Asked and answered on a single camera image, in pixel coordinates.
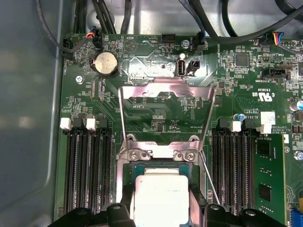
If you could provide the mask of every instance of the white connector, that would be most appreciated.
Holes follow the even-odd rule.
[[[241,131],[241,123],[240,121],[232,121],[229,127],[229,130],[232,132],[240,132]]]
[[[63,130],[71,130],[71,119],[68,117],[62,117],[60,120],[60,128]]]
[[[95,118],[88,118],[86,120],[86,128],[90,131],[95,131],[97,129],[97,122]]]

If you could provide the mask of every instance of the chip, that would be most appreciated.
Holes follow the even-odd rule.
[[[257,151],[261,155],[270,156],[270,142],[268,140],[258,140]]]
[[[303,76],[303,62],[298,64],[299,76]]]
[[[236,66],[248,67],[248,54],[238,53],[236,54]]]
[[[266,185],[259,184],[259,197],[271,202],[271,188]]]

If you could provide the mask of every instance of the motherboard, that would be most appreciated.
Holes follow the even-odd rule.
[[[72,34],[65,43],[83,37]],[[301,41],[282,43],[303,49]],[[212,96],[161,91],[159,81],[168,79],[209,89]],[[55,219],[75,207],[97,213],[118,201],[120,88],[152,83],[153,95],[122,100],[127,139],[159,146],[203,140],[215,191],[229,212],[254,208],[290,226],[303,189],[303,56],[259,39],[220,45],[199,34],[101,35],[65,58]],[[200,166],[168,160],[152,166],[176,163],[215,203]],[[132,183],[144,165],[124,165],[122,184]]]

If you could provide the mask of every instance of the green circuit board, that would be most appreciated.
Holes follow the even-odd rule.
[[[74,44],[84,35],[70,35]],[[293,125],[302,125],[294,119],[289,105],[292,100],[302,98],[303,57],[282,51],[275,46],[260,46],[258,40],[241,45],[218,45],[206,39],[202,52],[193,47],[195,36],[176,36],[171,44],[161,43],[161,35],[104,35],[103,50],[112,52],[119,60],[119,73],[110,79],[101,78],[90,67],[90,59],[98,51],[91,41],[74,54],[73,60],[64,60],[61,94],[61,117],[84,119],[98,116],[108,119],[110,147],[108,164],[107,202],[115,201],[116,154],[123,142],[118,89],[121,86],[144,85],[156,77],[175,76],[176,59],[181,53],[191,60],[200,61],[200,69],[195,76],[185,77],[190,86],[216,88],[211,123],[204,144],[204,152],[209,168],[212,162],[212,130],[219,118],[232,121],[235,114],[244,114],[255,128],[261,125],[261,115],[271,121],[272,134],[257,135],[252,151],[254,207],[277,219],[288,223],[290,210],[297,208],[298,195],[303,190],[303,161],[294,158],[294,153],[303,150],[302,134],[292,133]],[[190,47],[182,47],[183,40],[190,41]],[[282,41],[284,45],[303,49],[301,41]],[[291,79],[261,78],[261,72],[277,65],[290,65]],[[84,82],[76,83],[82,76]],[[167,145],[172,141],[187,141],[191,136],[202,134],[207,120],[209,101],[201,98],[178,98],[174,94],[160,93],[157,98],[130,98],[125,100],[125,124],[127,134],[137,140],[155,141]],[[260,140],[269,141],[270,154],[261,154]],[[55,198],[55,218],[60,216],[64,205],[64,185],[66,176],[66,156],[68,140],[60,135],[58,147],[57,188]],[[260,192],[264,187],[270,190],[266,195]],[[210,187],[208,200],[212,201]]]

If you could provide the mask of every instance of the microchip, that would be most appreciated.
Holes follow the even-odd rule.
[[[266,185],[259,184],[259,197],[271,202],[271,188]]]
[[[303,62],[298,64],[299,76],[303,76]]]
[[[268,140],[258,140],[257,151],[261,155],[270,156],[270,142]]]
[[[108,120],[107,119],[100,119],[99,120],[99,128],[103,128],[103,129],[108,128]]]
[[[214,101],[214,105],[221,107],[223,105],[223,100],[221,98],[216,98]]]
[[[82,128],[83,127],[83,120],[82,118],[74,118],[74,122],[72,124],[73,128]]]
[[[79,117],[79,118],[84,118],[84,117],[85,117],[85,114],[84,114],[84,113],[78,113],[78,117]]]
[[[217,128],[218,129],[226,129],[228,127],[227,124],[227,119],[226,118],[219,118],[218,124],[217,124]]]
[[[236,54],[236,66],[248,67],[248,54],[237,53]]]
[[[157,131],[158,132],[162,132],[163,131],[163,124],[158,124]]]
[[[292,126],[292,132],[293,132],[293,134],[298,134],[299,133],[299,127],[298,127],[298,125],[293,125]]]
[[[303,121],[303,112],[294,113],[294,119],[300,122]]]

